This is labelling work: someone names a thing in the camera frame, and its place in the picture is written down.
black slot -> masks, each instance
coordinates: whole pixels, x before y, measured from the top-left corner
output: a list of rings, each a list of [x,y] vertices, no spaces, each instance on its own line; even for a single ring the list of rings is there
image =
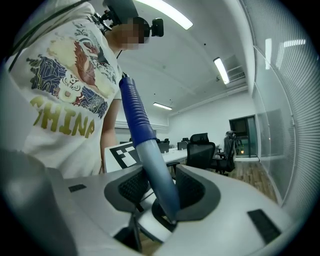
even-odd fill
[[[261,209],[247,212],[266,244],[277,238],[281,232]]]

black mesh chair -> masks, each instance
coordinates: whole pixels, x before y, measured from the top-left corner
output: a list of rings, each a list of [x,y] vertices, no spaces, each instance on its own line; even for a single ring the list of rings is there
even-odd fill
[[[210,167],[216,145],[209,141],[207,133],[200,133],[191,136],[190,143],[187,145],[186,149],[187,166],[207,169]]]
[[[235,162],[234,162],[234,143],[235,140],[233,139],[231,142],[230,151],[226,156],[223,158],[213,158],[210,164],[211,169],[215,169],[215,172],[219,172],[220,174],[223,174],[225,176],[228,176],[228,174],[225,174],[225,172],[231,172],[235,168]]]
[[[181,142],[190,143],[190,140],[189,140],[189,138],[182,138]]]

ceiling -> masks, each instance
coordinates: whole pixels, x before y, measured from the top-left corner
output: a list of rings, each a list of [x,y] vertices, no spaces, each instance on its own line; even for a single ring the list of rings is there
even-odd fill
[[[239,66],[237,54],[225,37],[223,27],[206,8],[211,0],[165,0],[184,14],[193,26],[183,29],[171,18],[145,4],[133,1],[139,16],[147,20],[162,18],[164,36],[151,37],[138,50],[121,53],[122,70],[135,80],[148,115],[167,116],[228,90],[243,86],[245,78],[228,84],[220,79],[213,60],[220,57],[226,69]],[[91,1],[102,14],[102,0]],[[160,103],[171,111],[153,106]]]

